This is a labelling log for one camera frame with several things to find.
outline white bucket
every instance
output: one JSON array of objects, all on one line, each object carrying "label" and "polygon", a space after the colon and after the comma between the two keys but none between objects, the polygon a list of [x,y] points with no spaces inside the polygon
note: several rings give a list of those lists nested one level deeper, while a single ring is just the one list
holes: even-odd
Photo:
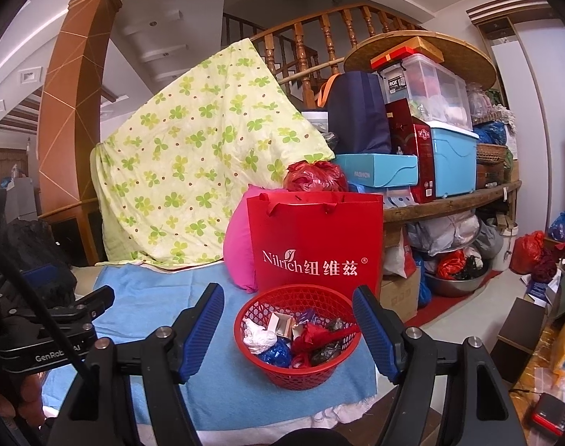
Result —
[{"label": "white bucket", "polygon": [[516,224],[513,228],[506,228],[500,231],[499,234],[503,236],[503,246],[493,259],[493,270],[503,272],[509,268],[515,237],[518,236],[518,226]]}]

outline light blue cloth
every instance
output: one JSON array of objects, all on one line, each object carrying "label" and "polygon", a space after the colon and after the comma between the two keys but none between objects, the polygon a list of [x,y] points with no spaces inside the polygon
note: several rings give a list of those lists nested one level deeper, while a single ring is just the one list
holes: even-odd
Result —
[{"label": "light blue cloth", "polygon": [[[252,295],[233,285],[224,263],[172,274],[134,265],[105,268],[94,287],[110,285],[115,303],[94,321],[97,335],[109,336],[118,344],[146,338],[193,306],[210,282],[223,287],[225,309],[200,372],[181,387],[197,430],[266,426],[376,394],[373,359],[364,340],[316,388],[288,391],[272,384],[241,354],[233,338],[235,317]],[[59,409],[74,375],[72,366],[51,371],[43,386],[44,405]],[[142,378],[132,377],[131,388],[136,421],[150,424]]]}]

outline metal basin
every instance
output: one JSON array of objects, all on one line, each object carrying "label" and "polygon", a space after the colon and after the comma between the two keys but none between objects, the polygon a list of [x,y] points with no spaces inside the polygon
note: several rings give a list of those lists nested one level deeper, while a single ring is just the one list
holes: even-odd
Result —
[{"label": "metal basin", "polygon": [[470,295],[482,284],[484,277],[491,270],[491,260],[483,260],[484,273],[472,280],[444,280],[425,272],[427,286],[436,295],[442,297],[463,297]]}]

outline blue gripper pad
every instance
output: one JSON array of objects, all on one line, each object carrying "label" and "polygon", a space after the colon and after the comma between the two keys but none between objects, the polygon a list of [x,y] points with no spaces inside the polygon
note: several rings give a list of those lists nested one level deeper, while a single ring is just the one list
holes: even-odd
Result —
[{"label": "blue gripper pad", "polygon": [[25,280],[31,287],[39,288],[57,279],[58,270],[53,265],[44,265],[34,270],[24,272],[22,276],[25,277]]},{"label": "blue gripper pad", "polygon": [[388,330],[388,335],[372,306],[378,307],[378,312],[381,311],[381,314],[386,312],[381,308],[379,302],[377,302],[367,287],[361,286],[355,289],[353,292],[353,312],[373,361],[377,366],[379,374],[387,377],[391,383],[397,384],[401,372],[401,368],[398,365],[403,362],[401,357],[403,347],[398,346],[397,352],[400,357],[396,357],[396,349],[394,347],[397,345],[397,342],[402,342],[402,340],[399,338],[399,331],[391,330],[392,325],[386,323],[386,327],[390,329]]},{"label": "blue gripper pad", "polygon": [[[202,298],[203,295],[196,307],[201,306]],[[222,287],[217,285],[183,344],[183,362],[179,368],[179,375],[184,382],[200,370],[224,308],[225,293]]]}]

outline person's hand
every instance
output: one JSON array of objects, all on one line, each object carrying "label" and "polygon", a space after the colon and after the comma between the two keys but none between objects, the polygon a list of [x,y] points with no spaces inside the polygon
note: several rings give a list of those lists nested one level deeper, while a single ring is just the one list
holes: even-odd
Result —
[{"label": "person's hand", "polygon": [[[18,413],[26,420],[29,426],[41,426],[45,422],[41,392],[41,381],[36,375],[25,377],[20,386],[20,396],[23,402],[19,404]],[[5,418],[16,417],[14,406],[1,394],[0,416]]]}]

